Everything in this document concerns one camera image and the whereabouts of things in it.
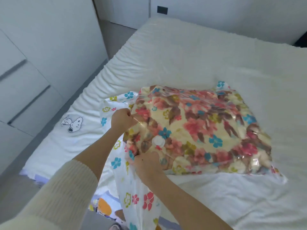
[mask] white blanket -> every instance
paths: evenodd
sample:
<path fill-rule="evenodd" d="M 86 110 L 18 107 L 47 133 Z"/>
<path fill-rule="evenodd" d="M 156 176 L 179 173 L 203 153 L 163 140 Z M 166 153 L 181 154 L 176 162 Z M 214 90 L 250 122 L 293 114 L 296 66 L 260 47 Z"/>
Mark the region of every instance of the white blanket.
<path fill-rule="evenodd" d="M 82 117 L 72 135 L 63 116 L 25 165 L 29 177 L 51 178 L 66 161 L 104 132 L 99 103 L 155 84 L 206 89 L 224 80 L 272 137 L 272 153 L 286 185 L 264 176 L 170 176 L 235 229 L 305 229 L 307 226 L 307 50 L 213 30 L 176 19 L 150 19 L 127 41 L 74 102 L 67 115 Z M 104 169 L 98 193 L 116 187 Z M 174 221 L 166 208 L 162 216 Z"/>

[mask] snoopy embroidery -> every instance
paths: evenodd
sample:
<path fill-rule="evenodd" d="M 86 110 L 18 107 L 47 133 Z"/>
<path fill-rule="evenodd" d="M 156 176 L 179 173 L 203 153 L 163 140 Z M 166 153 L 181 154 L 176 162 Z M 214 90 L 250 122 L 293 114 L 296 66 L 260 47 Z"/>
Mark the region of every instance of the snoopy embroidery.
<path fill-rule="evenodd" d="M 75 121 L 72 121 L 71 119 L 67 119 L 68 116 L 63 119 L 61 126 L 63 127 L 64 125 L 70 125 L 68 128 L 68 132 L 75 132 L 78 131 L 81 128 L 81 124 L 83 122 L 83 118 L 79 117 Z"/>

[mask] mattress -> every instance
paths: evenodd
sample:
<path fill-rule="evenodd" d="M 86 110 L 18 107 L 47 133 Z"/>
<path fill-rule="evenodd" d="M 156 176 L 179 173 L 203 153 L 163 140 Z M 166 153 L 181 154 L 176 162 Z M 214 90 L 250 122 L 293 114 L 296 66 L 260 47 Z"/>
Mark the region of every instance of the mattress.
<path fill-rule="evenodd" d="M 34 151 L 23 173 L 32 179 L 49 179 L 100 138 L 104 134 L 99 118 L 103 99 L 143 86 L 207 89 L 223 80 L 241 94 L 272 137 L 274 164 L 288 182 L 282 185 L 270 177 L 238 174 L 169 175 L 170 179 L 235 229 L 305 229 L 306 58 L 303 48 L 177 19 L 149 19 L 84 89 Z M 78 118 L 82 118 L 80 130 L 70 132 Z M 117 196 L 110 161 L 96 194 L 107 191 Z M 164 206 L 162 216 L 176 222 Z"/>

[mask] wrinkled sheet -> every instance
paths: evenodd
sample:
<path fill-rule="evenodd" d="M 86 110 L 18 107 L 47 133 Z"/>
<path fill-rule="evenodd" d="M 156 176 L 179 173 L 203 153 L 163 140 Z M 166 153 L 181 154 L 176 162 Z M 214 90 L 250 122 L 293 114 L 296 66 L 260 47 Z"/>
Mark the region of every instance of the wrinkled sheet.
<path fill-rule="evenodd" d="M 127 41 L 84 89 L 67 115 L 83 118 L 72 136 L 61 123 L 27 161 L 28 176 L 51 176 L 104 133 L 99 104 L 108 97 L 156 84 L 209 89 L 219 80 L 236 89 L 260 127 L 272 137 L 274 164 L 288 178 L 237 174 L 170 178 L 235 229 L 305 229 L 307 226 L 307 50 L 263 42 L 177 19 L 154 18 Z M 116 186 L 107 161 L 97 193 Z M 165 207 L 162 216 L 175 221 Z"/>

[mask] floral storage bag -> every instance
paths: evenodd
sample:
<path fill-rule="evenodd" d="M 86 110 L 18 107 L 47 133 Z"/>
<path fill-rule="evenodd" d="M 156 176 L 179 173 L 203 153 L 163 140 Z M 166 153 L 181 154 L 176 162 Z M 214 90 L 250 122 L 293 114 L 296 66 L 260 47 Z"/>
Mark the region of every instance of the floral storage bag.
<path fill-rule="evenodd" d="M 132 114 L 143 121 L 124 135 L 128 160 L 156 151 L 166 174 L 277 173 L 271 139 L 241 96 L 223 81 L 212 90 L 154 85 L 140 90 Z"/>

